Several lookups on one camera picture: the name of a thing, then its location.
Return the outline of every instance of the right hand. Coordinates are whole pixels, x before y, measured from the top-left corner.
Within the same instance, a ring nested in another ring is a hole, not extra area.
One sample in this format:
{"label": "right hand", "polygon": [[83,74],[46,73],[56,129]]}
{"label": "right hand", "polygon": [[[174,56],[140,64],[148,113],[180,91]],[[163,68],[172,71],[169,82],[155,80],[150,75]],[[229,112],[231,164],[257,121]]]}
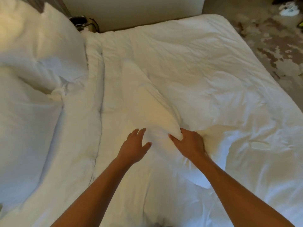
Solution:
{"label": "right hand", "polygon": [[195,131],[189,131],[181,128],[183,139],[180,141],[177,138],[169,134],[169,138],[181,152],[181,154],[191,161],[199,157],[207,158],[208,156],[204,149],[203,138]]}

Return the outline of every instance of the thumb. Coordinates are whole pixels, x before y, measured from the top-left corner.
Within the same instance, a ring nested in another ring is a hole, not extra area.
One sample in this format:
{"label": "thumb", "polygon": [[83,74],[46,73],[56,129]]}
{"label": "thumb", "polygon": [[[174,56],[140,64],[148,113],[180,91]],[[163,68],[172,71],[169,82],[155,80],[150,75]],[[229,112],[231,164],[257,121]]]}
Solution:
{"label": "thumb", "polygon": [[152,142],[148,142],[147,144],[145,144],[142,148],[145,152],[147,152],[150,147],[152,146]]}
{"label": "thumb", "polygon": [[175,138],[174,136],[172,136],[171,134],[169,134],[169,138],[172,140],[174,145],[178,148],[180,141],[177,138]]}

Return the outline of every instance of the floor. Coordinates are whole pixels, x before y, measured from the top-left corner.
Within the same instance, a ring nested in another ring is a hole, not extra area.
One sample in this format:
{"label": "floor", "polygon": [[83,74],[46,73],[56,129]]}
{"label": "floor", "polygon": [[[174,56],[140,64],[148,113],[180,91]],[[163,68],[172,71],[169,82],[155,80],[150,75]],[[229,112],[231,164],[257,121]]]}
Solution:
{"label": "floor", "polygon": [[203,14],[224,16],[303,111],[303,14],[279,15],[273,0],[205,0]]}

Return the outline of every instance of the left hand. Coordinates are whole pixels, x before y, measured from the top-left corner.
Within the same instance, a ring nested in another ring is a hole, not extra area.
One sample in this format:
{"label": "left hand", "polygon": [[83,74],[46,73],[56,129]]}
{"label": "left hand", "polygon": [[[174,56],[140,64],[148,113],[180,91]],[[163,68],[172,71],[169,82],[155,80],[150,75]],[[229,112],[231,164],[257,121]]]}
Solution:
{"label": "left hand", "polygon": [[130,165],[140,161],[152,146],[151,142],[142,146],[142,139],[145,132],[146,128],[143,128],[141,130],[135,129],[130,133],[127,140],[121,146],[117,158]]}

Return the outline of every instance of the bed sheet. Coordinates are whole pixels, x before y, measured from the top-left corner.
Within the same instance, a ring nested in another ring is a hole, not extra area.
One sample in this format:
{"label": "bed sheet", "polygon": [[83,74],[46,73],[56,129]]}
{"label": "bed sheet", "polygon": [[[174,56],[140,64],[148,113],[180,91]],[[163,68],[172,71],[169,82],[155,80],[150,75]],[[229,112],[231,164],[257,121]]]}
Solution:
{"label": "bed sheet", "polygon": [[40,185],[0,220],[1,227],[49,227],[89,186],[101,137],[104,62],[94,34],[86,34],[85,40],[89,75],[56,90],[60,98],[64,95],[64,107]]}
{"label": "bed sheet", "polygon": [[[303,223],[303,114],[229,22],[201,15],[98,35],[105,64],[102,137],[94,178],[134,127],[121,66],[134,60],[179,110],[183,127],[239,131],[226,171],[295,226]],[[268,149],[253,149],[253,142]],[[101,226],[232,226],[213,189],[170,170],[151,148],[122,179]]]}

